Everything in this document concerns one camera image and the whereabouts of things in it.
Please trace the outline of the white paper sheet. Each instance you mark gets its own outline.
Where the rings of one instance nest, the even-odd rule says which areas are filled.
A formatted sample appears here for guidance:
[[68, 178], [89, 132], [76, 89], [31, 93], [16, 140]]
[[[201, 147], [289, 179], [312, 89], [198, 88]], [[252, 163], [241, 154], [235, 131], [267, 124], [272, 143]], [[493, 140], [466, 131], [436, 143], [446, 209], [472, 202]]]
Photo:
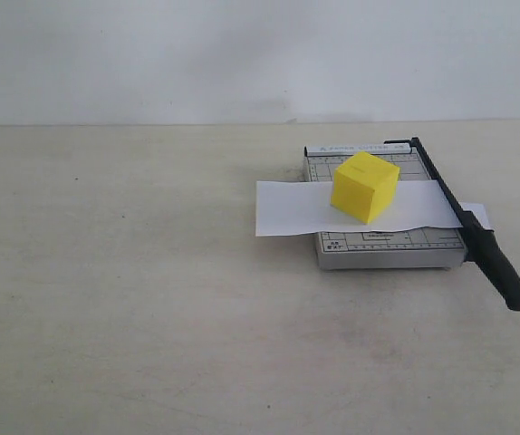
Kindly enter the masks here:
[[472, 212], [482, 228], [484, 228], [485, 230], [492, 230], [491, 224], [486, 213], [486, 208], [483, 204], [461, 202], [460, 206], [464, 211]]

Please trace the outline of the yellow foam cube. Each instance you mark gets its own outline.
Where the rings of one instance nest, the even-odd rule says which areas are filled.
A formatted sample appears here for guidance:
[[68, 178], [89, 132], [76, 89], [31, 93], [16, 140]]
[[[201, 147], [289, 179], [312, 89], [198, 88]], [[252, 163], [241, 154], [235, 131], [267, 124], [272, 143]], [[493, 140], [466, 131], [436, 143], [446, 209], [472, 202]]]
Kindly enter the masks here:
[[399, 176], [398, 166], [368, 152], [358, 152], [334, 171], [330, 204], [370, 224], [392, 203]]

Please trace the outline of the white paper strip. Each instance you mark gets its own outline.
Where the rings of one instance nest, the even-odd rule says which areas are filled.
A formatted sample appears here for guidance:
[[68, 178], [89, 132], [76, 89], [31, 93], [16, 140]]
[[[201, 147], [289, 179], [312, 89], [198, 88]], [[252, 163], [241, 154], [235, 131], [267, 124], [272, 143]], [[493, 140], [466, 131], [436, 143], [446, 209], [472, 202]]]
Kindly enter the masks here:
[[258, 181], [255, 234], [286, 237], [318, 232], [400, 232], [422, 227], [461, 227], [435, 180], [400, 181], [392, 204], [370, 224], [331, 206], [331, 192], [331, 182]]

